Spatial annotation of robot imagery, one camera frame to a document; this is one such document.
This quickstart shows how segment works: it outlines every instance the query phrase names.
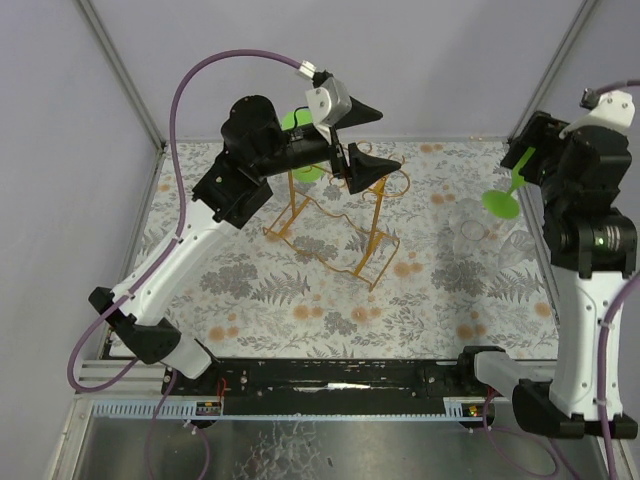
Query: table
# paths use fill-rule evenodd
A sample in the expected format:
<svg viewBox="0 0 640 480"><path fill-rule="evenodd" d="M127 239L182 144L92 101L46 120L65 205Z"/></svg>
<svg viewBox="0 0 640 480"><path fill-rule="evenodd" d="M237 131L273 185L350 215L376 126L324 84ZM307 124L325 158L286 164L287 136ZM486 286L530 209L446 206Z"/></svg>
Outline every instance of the table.
<svg viewBox="0 0 640 480"><path fill-rule="evenodd" d="M361 142L372 155L404 159L411 179L400 198L385 199L381 230L400 248L372 291L347 274L297 254L269 226L289 201L286 175L269 180L274 195L232 242L210 252L180 288L166 317L218 356L456 358L465 345L495 344L514 358L555 358L556 316L522 215L501 220L482 207L486 190L507 190L500 142ZM221 143L181 143L190 189L214 162ZM398 175L388 190L406 183ZM327 176L297 184L323 208L371 225L370 197L350 196ZM178 198L165 161L144 228L138 265L174 228ZM288 240L345 266L366 249L366 235L310 207ZM382 260L393 248L378 247ZM114 335L109 355L130 353Z"/></svg>

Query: black wire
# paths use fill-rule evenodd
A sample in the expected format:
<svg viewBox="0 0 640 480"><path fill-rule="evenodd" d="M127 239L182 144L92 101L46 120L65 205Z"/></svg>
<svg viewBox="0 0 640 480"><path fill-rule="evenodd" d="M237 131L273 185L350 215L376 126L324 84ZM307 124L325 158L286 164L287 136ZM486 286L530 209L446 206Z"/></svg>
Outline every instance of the black wire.
<svg viewBox="0 0 640 480"><path fill-rule="evenodd" d="M640 78L634 78L631 80L623 80L621 82L610 83L609 85L605 85L604 87L600 87L596 89L596 93L598 95L603 95L613 90L618 90L619 88L626 88L626 87L640 87Z"/></svg>
<svg viewBox="0 0 640 480"><path fill-rule="evenodd" d="M305 108L309 110L309 107L298 107L293 111L293 128L298 128L298 112Z"/></svg>

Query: green utensil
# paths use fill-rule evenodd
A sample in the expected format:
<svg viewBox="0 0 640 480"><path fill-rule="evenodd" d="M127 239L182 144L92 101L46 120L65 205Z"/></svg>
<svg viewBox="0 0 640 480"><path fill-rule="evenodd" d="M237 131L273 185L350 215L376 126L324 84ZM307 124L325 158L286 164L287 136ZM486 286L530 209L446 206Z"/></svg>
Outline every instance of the green utensil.
<svg viewBox="0 0 640 480"><path fill-rule="evenodd" d="M290 130L294 126L307 125L309 123L313 123L313 119L311 118L311 112L309 110L296 110L293 112L287 113L282 119L282 129ZM293 171L293 178L302 183L313 183L318 180L324 172L315 168L314 166L296 168Z"/></svg>
<svg viewBox="0 0 640 480"><path fill-rule="evenodd" d="M524 152L522 157L520 157L516 166L513 167L513 170L511 171L511 187L509 190L506 192L501 190L489 190L482 195L482 204L484 205L484 208L489 210L496 217L511 220L520 215L520 205L511 195L518 188L527 183L525 182L524 177L520 175L520 170L527 164L535 151L536 149L533 147L527 148L527 151Z"/></svg>

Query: gray wall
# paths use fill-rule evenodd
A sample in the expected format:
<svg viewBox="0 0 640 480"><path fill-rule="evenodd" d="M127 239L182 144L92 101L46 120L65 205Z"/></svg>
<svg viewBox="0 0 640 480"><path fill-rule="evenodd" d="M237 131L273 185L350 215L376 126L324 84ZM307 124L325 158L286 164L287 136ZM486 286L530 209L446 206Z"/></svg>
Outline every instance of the gray wall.
<svg viewBox="0 0 640 480"><path fill-rule="evenodd" d="M87 295L117 280L154 152L70 0L0 2L0 64L0 477L31 480L70 405Z"/></svg>
<svg viewBox="0 0 640 480"><path fill-rule="evenodd" d="M558 118L571 120L584 114L578 103L585 87L640 78L640 2L606 0L601 3L542 105L543 110ZM630 133L634 163L622 182L622 193L616 206L640 225L640 89L629 92L634 94L637 110ZM625 410L640 421L639 293L625 305L621 333L620 393ZM633 446L636 463L640 464L640 440L636 440Z"/></svg>
<svg viewBox="0 0 640 480"><path fill-rule="evenodd" d="M338 75L385 119L352 135L505 136L525 108L581 0L94 0L164 134L173 92L199 60L264 48ZM281 65L227 60L196 77L183 138L218 138L248 93L279 112L307 84Z"/></svg>

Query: cable connector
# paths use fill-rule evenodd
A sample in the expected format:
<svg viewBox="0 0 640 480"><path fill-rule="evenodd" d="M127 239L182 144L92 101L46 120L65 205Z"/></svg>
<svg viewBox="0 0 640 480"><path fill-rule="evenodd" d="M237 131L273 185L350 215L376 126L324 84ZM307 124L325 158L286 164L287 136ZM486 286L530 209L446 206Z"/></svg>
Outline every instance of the cable connector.
<svg viewBox="0 0 640 480"><path fill-rule="evenodd" d="M313 76L316 74L316 66L307 60L303 60L296 73L306 80L313 80Z"/></svg>

